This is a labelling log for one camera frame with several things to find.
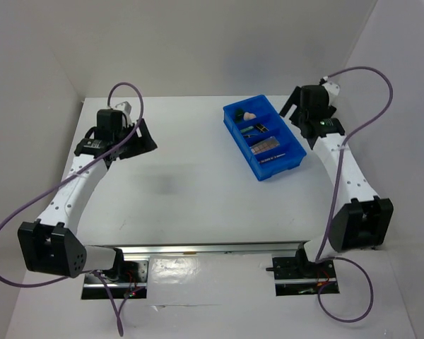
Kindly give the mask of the dark green puff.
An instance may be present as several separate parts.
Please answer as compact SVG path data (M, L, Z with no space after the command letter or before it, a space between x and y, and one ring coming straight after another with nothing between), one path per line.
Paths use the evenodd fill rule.
M237 110L236 112L235 112L235 118L242 118L243 117L243 115L244 115L244 111L242 111L242 110Z

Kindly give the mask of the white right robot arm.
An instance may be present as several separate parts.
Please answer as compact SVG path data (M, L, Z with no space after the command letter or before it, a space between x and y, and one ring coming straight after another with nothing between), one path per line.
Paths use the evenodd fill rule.
M301 245L294 268L309 277L319 261L354 249L384 243L394 212L388 198L381 198L360 170L332 102L340 87L331 82L296 87L280 111L299 128L313 153L321 160L334 185L331 213L324 234Z

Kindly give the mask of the long black gold lipstick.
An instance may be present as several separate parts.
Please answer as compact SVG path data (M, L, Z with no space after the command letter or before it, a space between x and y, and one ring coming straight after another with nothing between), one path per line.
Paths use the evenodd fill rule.
M254 127L260 133L266 133L268 131L268 129L263 124L256 124Z

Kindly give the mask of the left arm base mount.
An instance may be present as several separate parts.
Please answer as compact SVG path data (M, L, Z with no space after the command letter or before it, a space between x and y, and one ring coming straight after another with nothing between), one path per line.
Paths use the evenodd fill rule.
M119 275L108 276L100 273L110 289L111 295L119 300L125 297L129 299L147 298L147 282L149 257L129 257L125 258L125 264ZM101 280L92 273L85 274L81 299L101 300L107 299L108 294Z

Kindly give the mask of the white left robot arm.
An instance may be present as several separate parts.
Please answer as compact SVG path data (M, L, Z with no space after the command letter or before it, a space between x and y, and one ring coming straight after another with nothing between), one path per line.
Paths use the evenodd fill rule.
M76 233L95 187L111 164L157 148L146 123L135 129L130 114L128 102L98 111L96 125L75 148L66 177L69 183L58 189L36 221L19 227L18 240L29 271L75 278L84 271L99 270L110 282L124 276L122 250L86 246Z

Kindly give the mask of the green lip balm tube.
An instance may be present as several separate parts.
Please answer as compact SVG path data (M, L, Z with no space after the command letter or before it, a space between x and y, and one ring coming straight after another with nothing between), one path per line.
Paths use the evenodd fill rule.
M247 132L249 132L249 131L251 131L253 129L254 129L253 126L248 126L248 127L244 128L244 129L240 129L240 132L241 133L247 133Z

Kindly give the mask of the beige makeup sponge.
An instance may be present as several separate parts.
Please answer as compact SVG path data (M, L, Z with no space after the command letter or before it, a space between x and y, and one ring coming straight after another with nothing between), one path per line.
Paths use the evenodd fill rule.
M243 114L243 120L244 120L244 121L253 120L253 119L255 119L256 117L257 117L257 116L256 116L255 114L250 113L250 112L245 112L245 113Z

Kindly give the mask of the pink makeup pencil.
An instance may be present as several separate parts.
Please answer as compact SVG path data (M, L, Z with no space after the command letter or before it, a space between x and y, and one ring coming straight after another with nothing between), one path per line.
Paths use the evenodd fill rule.
M285 153L280 153L280 154L277 154L277 155L273 155L271 157L268 157L268 158L265 158L263 160L260 160L259 161L259 164L264 164L264 163L267 163L267 162L270 162L270 161L274 161L274 160L277 160L277 159L279 159L281 157L284 157L284 156L285 156Z

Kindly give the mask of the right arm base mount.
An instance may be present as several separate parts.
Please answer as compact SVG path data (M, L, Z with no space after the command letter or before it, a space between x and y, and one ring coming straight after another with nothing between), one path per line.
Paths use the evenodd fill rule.
M293 256L274 256L266 272L273 274L277 297L339 294L336 270L332 260L309 262L305 251L298 249Z

